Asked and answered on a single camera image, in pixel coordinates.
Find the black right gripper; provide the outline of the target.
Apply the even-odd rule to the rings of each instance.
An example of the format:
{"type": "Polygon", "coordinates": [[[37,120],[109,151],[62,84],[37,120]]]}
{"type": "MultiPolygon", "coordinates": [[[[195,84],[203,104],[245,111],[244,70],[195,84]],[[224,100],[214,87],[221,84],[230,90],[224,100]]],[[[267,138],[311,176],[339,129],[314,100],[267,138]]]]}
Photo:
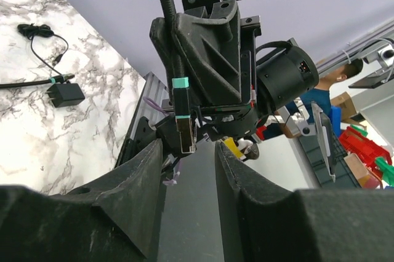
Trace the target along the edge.
{"type": "Polygon", "coordinates": [[[171,31],[164,18],[151,23],[150,39],[174,78],[177,52],[189,78],[191,95],[203,116],[213,121],[200,128],[209,136],[251,136],[259,122],[255,39],[261,35],[258,15],[242,18],[236,0],[217,2],[206,17],[202,7],[177,13],[171,31]]]}

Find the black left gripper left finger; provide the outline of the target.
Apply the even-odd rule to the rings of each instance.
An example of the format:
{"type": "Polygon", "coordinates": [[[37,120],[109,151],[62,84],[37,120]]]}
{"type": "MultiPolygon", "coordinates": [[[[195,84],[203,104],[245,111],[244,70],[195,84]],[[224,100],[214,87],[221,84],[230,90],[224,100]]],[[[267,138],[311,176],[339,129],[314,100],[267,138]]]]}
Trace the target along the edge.
{"type": "Polygon", "coordinates": [[[155,140],[67,194],[1,187],[2,261],[145,261],[163,162],[155,140]]]}

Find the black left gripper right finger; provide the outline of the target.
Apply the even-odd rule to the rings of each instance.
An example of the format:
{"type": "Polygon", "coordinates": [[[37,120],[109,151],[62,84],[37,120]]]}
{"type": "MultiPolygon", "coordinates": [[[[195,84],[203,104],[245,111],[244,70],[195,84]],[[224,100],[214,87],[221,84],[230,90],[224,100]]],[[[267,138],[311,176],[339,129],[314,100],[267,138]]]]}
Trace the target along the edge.
{"type": "Polygon", "coordinates": [[[226,261],[392,261],[393,191],[288,191],[215,144],[226,261]]]}

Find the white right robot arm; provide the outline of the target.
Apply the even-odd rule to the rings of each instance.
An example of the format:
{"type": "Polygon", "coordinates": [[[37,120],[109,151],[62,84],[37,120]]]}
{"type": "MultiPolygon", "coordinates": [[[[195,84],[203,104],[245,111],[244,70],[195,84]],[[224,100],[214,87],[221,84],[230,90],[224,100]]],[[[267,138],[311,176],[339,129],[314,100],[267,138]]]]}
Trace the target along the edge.
{"type": "Polygon", "coordinates": [[[164,4],[150,39],[168,73],[170,114],[156,138],[177,157],[195,136],[215,144],[215,176],[226,261],[392,261],[393,192],[382,189],[288,191],[242,163],[221,141],[254,132],[267,117],[318,82],[309,56],[291,42],[255,59],[260,25],[235,0],[177,13],[164,4]],[[194,128],[204,116],[212,121],[194,128]]]}

